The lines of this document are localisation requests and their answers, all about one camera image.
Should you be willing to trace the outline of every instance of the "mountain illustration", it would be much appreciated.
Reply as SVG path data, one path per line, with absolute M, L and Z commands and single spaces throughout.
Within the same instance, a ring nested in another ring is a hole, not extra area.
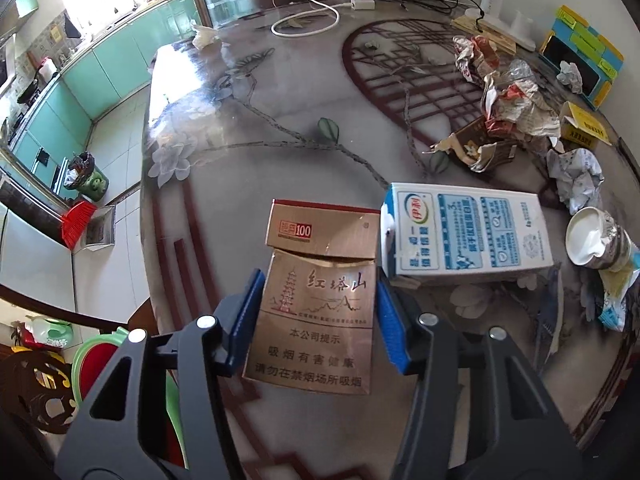
M 311 313 L 320 312 L 321 310 L 324 310 L 324 309 L 331 310 L 333 312 L 339 312 L 343 307 L 351 311 L 360 310 L 360 307 L 353 306 L 349 302 L 346 296 L 343 296 L 342 298 L 334 298 L 332 300 L 321 300 L 321 301 L 324 301 L 324 303 L 321 303 L 320 306 L 308 307 L 308 308 L 304 308 L 303 310 L 306 310 L 307 312 L 311 312 Z

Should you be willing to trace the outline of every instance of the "marble table top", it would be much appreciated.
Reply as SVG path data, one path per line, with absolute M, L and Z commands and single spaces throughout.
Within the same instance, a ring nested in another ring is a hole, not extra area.
M 142 237 L 162 332 L 212 312 L 220 298 L 242 290 L 255 267 L 267 270 L 271 250 L 264 235 L 274 198 L 379 208 L 389 182 L 531 192 L 546 185 L 525 152 L 491 178 L 480 179 L 457 164 L 430 173 L 429 157 L 421 153 L 426 146 L 480 115 L 481 89 L 466 83 L 453 65 L 450 38 L 459 32 L 447 25 L 449 18 L 379 2 L 375 11 L 341 9 L 339 25 L 317 36 L 292 40 L 270 33 L 280 17 L 308 8 L 289 6 L 238 20 L 202 51 L 190 42 L 158 51 L 143 139 Z M 305 25 L 322 27 L 328 20 Z M 377 53 L 368 56 L 372 41 Z M 404 74 L 410 82 L 403 86 L 399 67 L 416 52 L 428 62 Z M 549 104 L 580 104 L 535 55 L 523 56 L 539 69 Z M 640 185 L 618 148 L 618 135 L 598 117 L 614 143 L 600 143 L 595 152 L 605 176 L 604 206 L 640 241 L 640 224 L 634 222 L 640 218 Z M 337 142 L 322 136 L 321 118 L 338 125 Z M 636 334 L 605 332 L 599 322 L 585 322 L 580 273 L 564 250 L 570 216 L 557 201 L 547 205 L 552 254 L 564 287 L 564 324 L 559 351 L 542 378 L 583 445 L 624 375 Z M 532 357 L 534 328 L 522 306 L 504 296 L 469 320 L 454 313 L 449 294 L 445 287 L 415 293 L 425 308 L 439 308 L 460 330 L 503 326 Z M 389 364 L 378 332 L 372 363 L 367 397 L 225 381 L 232 433 L 249 476 L 284 478 L 287 468 L 305 478 L 345 471 L 361 478 L 388 476 L 415 379 Z M 461 384 L 467 380 L 461 375 Z M 460 424 L 452 463 L 464 461 Z

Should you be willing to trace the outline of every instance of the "red broom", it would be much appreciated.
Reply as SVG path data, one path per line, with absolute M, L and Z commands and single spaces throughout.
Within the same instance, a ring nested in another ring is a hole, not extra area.
M 94 204 L 82 200 L 62 215 L 62 239 L 69 249 L 76 246 L 96 209 Z

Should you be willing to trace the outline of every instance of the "white and blue carton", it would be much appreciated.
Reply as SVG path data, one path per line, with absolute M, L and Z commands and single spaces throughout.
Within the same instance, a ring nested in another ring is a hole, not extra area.
M 394 285 L 513 280 L 553 265 L 535 194 L 394 183 L 381 213 L 382 268 Z

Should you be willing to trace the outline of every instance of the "silver rivet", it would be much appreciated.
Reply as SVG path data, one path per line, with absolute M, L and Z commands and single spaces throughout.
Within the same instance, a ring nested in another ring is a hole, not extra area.
M 502 327 L 494 326 L 492 329 L 489 330 L 489 336 L 492 339 L 496 339 L 498 341 L 504 341 L 505 339 L 507 339 L 507 332 Z
M 424 314 L 420 314 L 418 321 L 424 326 L 436 326 L 438 324 L 438 316 L 425 312 Z
M 216 318 L 213 316 L 202 316 L 196 321 L 196 325 L 200 328 L 211 328 L 216 324 Z
M 129 341 L 132 343 L 139 343 L 140 341 L 144 341 L 146 337 L 146 330 L 143 328 L 135 328 L 131 332 L 129 332 Z

